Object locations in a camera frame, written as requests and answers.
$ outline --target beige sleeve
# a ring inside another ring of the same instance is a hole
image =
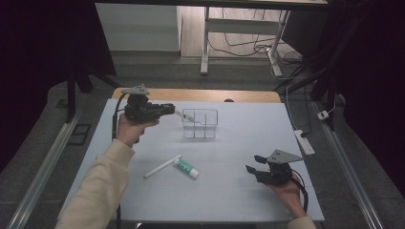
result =
[[[288,229],[316,229],[310,217],[302,217],[288,223]]]
[[[128,165],[134,153],[114,139],[87,172],[56,228],[105,228],[128,185]]]

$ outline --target white power strip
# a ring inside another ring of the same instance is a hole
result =
[[[297,137],[298,143],[300,143],[301,149],[304,151],[304,154],[306,156],[312,156],[315,154],[315,152],[312,149],[312,146],[310,146],[309,141],[307,140],[306,137],[301,137],[301,134],[303,131],[297,130],[294,131],[295,136]]]

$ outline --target green and white tube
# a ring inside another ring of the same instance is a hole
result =
[[[173,159],[173,163],[179,167],[183,172],[190,175],[192,178],[196,179],[199,175],[199,171],[193,168],[189,163],[185,162],[182,159],[175,158]]]

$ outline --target white desk leg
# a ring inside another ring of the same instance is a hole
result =
[[[209,7],[205,8],[203,44],[202,44],[202,68],[201,74],[208,74],[208,28],[209,28]]]
[[[279,24],[279,29],[274,37],[273,45],[271,46],[271,49],[269,51],[267,51],[267,56],[268,56],[268,59],[270,60],[271,68],[273,69],[274,75],[276,77],[283,76],[283,74],[281,73],[281,70],[280,70],[280,66],[278,65],[275,53],[277,51],[277,46],[280,42],[281,35],[283,34],[283,30],[284,30],[284,26],[286,25],[286,22],[287,22],[288,14],[289,14],[289,11],[286,11],[284,13],[283,19]]]

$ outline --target hand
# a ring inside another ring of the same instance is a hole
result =
[[[292,173],[292,177],[299,181],[298,177]],[[305,217],[307,214],[300,200],[300,188],[293,182],[289,181],[287,184],[274,186],[266,184],[274,193],[277,194],[279,199],[284,203],[294,219]]]
[[[146,128],[156,126],[158,124],[158,120],[134,124],[128,120],[125,114],[121,114],[118,121],[117,140],[132,148],[139,137],[145,133]]]

